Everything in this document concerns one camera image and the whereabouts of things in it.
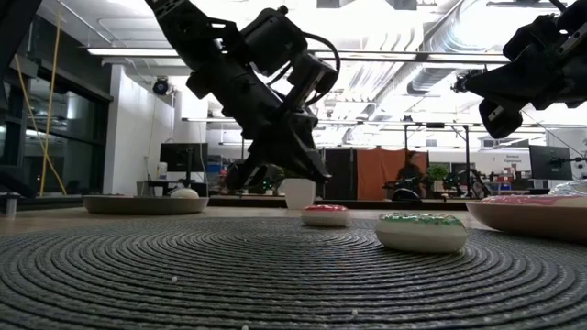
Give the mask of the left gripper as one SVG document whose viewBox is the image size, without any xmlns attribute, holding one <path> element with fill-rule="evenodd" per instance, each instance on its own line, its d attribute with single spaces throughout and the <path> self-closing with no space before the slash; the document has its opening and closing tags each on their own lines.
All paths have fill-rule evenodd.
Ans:
<svg viewBox="0 0 587 330">
<path fill-rule="evenodd" d="M 192 70 L 187 87 L 199 98 L 212 94 L 223 114 L 241 126 L 244 138 L 265 146 L 249 147 L 255 164 L 276 165 L 311 181 L 331 178 L 312 138 L 316 117 L 305 104 L 285 103 L 286 95 L 263 82 L 248 58 L 200 49 L 186 53 L 184 62 Z"/>
</svg>

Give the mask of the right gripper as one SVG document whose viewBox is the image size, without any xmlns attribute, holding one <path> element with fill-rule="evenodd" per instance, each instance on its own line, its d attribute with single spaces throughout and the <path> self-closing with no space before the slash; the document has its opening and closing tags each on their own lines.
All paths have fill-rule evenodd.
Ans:
<svg viewBox="0 0 587 330">
<path fill-rule="evenodd" d="M 492 101 L 528 102 L 536 97 L 537 110 L 553 104 L 577 108 L 587 102 L 587 0 L 576 0 L 558 15 L 538 16 L 535 23 L 546 77 L 525 72 L 523 65 L 514 63 L 470 75 L 463 83 L 468 92 L 485 98 L 479 104 L 480 117 L 494 139 L 515 132 L 523 117 Z"/>
</svg>

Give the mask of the small red-iced donut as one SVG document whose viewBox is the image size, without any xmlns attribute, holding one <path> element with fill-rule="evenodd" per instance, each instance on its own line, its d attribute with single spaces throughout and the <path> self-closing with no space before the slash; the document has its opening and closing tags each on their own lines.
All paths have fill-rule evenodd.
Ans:
<svg viewBox="0 0 587 330">
<path fill-rule="evenodd" d="M 349 210 L 335 204 L 311 205 L 302 211 L 301 219 L 309 226 L 343 227 L 349 221 Z"/>
</svg>

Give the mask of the large white donut blue drizzle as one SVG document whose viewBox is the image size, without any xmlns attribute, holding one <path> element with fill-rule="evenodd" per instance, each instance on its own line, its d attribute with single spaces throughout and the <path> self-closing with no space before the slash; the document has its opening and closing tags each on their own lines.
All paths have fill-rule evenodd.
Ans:
<svg viewBox="0 0 587 330">
<path fill-rule="evenodd" d="M 548 194 L 587 197 L 587 179 L 558 184 Z"/>
</svg>

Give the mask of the green-sprinkled white donut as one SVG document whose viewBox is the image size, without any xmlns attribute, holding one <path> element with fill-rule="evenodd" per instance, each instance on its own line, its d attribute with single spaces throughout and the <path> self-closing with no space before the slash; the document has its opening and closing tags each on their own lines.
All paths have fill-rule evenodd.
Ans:
<svg viewBox="0 0 587 330">
<path fill-rule="evenodd" d="M 468 233 L 447 214 L 381 214 L 375 234 L 387 248 L 417 253 L 453 253 L 462 249 Z"/>
</svg>

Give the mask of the green plant in white pot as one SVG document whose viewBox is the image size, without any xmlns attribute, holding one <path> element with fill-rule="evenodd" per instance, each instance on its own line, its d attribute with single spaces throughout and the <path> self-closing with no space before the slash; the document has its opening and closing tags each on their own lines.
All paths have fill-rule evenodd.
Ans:
<svg viewBox="0 0 587 330">
<path fill-rule="evenodd" d="M 315 182 L 285 168 L 283 168 L 283 175 L 281 187 L 288 209 L 303 210 L 314 203 L 316 198 Z"/>
</svg>

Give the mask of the black partition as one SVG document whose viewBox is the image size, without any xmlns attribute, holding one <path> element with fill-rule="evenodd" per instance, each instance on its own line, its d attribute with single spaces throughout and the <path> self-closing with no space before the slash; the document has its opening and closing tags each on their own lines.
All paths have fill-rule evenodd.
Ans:
<svg viewBox="0 0 587 330">
<path fill-rule="evenodd" d="M 325 186 L 328 200 L 357 199 L 357 150 L 333 148 L 326 150 L 327 170 L 331 179 Z"/>
</svg>

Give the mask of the black computer monitor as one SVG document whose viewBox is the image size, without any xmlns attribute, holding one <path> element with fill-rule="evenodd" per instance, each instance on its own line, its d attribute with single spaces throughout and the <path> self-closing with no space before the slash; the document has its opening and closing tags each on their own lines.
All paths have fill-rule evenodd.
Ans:
<svg viewBox="0 0 587 330">
<path fill-rule="evenodd" d="M 191 159 L 191 172 L 204 172 L 207 165 L 208 144 L 162 143 L 160 162 L 167 164 L 171 172 L 187 172 L 188 159 Z"/>
<path fill-rule="evenodd" d="M 570 152 L 563 147 L 529 147 L 531 175 L 536 180 L 571 181 Z"/>
</svg>

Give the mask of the orange partition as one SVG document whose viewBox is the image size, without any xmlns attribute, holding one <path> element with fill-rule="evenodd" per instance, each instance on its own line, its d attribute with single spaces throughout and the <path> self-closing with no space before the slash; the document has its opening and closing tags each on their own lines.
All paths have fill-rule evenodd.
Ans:
<svg viewBox="0 0 587 330">
<path fill-rule="evenodd" d="M 399 170 L 405 165 L 407 154 L 412 150 L 384 148 L 360 149 L 357 151 L 357 196 L 359 200 L 382 201 L 387 198 L 383 186 L 397 181 Z M 428 154 L 418 152 L 418 166 L 426 174 Z"/>
</svg>

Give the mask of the small green background plant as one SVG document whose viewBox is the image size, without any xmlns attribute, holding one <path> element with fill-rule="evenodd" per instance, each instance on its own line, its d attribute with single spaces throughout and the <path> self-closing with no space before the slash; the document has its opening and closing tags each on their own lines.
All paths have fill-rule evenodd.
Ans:
<svg viewBox="0 0 587 330">
<path fill-rule="evenodd" d="M 450 168 L 447 163 L 435 163 L 427 169 L 428 177 L 431 181 L 444 181 L 450 174 Z"/>
</svg>

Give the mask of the person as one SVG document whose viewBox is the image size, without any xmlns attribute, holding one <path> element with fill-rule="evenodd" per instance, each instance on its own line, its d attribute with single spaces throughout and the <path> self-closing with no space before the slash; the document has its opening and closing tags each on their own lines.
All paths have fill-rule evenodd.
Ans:
<svg viewBox="0 0 587 330">
<path fill-rule="evenodd" d="M 418 166 L 419 153 L 410 151 L 407 154 L 405 165 L 399 170 L 396 179 L 418 179 L 422 180 L 426 177 L 426 174 L 422 172 Z"/>
</svg>

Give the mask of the black chair back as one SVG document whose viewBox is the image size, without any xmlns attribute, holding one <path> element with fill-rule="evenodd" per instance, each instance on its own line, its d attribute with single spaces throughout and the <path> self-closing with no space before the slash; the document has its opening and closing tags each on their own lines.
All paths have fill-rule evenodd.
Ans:
<svg viewBox="0 0 587 330">
<path fill-rule="evenodd" d="M 399 188 L 393 192 L 391 200 L 394 202 L 419 203 L 421 198 L 416 192 L 412 190 Z"/>
</svg>

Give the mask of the tan bowl on right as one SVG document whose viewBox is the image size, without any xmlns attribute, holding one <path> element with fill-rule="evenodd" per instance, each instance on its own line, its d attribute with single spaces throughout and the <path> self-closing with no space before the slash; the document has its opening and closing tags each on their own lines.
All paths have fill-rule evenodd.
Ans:
<svg viewBox="0 0 587 330">
<path fill-rule="evenodd" d="M 587 207 L 467 203 L 478 222 L 498 231 L 587 246 Z"/>
</svg>

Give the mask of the round grey woven placemat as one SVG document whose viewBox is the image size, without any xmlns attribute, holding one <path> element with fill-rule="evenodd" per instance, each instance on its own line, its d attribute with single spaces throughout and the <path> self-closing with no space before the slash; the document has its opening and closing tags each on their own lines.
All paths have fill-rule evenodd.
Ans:
<svg viewBox="0 0 587 330">
<path fill-rule="evenodd" d="M 0 236 L 0 330 L 587 330 L 587 247 L 472 229 L 452 254 L 371 220 L 137 220 Z"/>
</svg>

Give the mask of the dark office desk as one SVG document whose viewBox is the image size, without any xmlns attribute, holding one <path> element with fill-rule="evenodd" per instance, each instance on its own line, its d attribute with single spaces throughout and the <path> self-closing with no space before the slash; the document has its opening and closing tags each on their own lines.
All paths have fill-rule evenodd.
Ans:
<svg viewBox="0 0 587 330">
<path fill-rule="evenodd" d="M 175 190 L 184 188 L 183 181 L 138 181 L 137 196 L 169 195 Z M 192 181 L 189 188 L 196 191 L 200 197 L 209 196 L 209 188 L 206 183 Z"/>
</svg>

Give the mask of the grey plate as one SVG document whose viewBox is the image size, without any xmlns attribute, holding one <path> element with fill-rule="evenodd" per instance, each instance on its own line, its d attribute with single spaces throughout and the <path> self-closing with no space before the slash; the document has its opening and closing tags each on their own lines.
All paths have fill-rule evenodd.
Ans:
<svg viewBox="0 0 587 330">
<path fill-rule="evenodd" d="M 202 213 L 208 198 L 86 195 L 83 207 L 98 215 L 188 215 Z"/>
</svg>

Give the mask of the overhead light bar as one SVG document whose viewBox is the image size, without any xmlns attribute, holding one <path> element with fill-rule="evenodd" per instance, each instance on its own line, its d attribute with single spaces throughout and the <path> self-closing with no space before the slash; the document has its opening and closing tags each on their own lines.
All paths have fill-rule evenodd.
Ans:
<svg viewBox="0 0 587 330">
<path fill-rule="evenodd" d="M 95 56 L 120 58 L 178 58 L 174 49 L 88 48 Z M 420 63 L 505 64 L 509 60 L 499 53 L 415 52 L 415 51 L 353 51 L 339 50 L 342 61 L 389 61 Z"/>
</svg>

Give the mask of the grey table post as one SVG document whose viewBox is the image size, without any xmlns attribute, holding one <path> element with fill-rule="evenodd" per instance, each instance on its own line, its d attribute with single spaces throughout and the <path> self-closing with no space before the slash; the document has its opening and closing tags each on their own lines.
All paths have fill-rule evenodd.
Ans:
<svg viewBox="0 0 587 330">
<path fill-rule="evenodd" d="M 14 220 L 21 195 L 15 192 L 0 193 L 0 217 Z"/>
</svg>

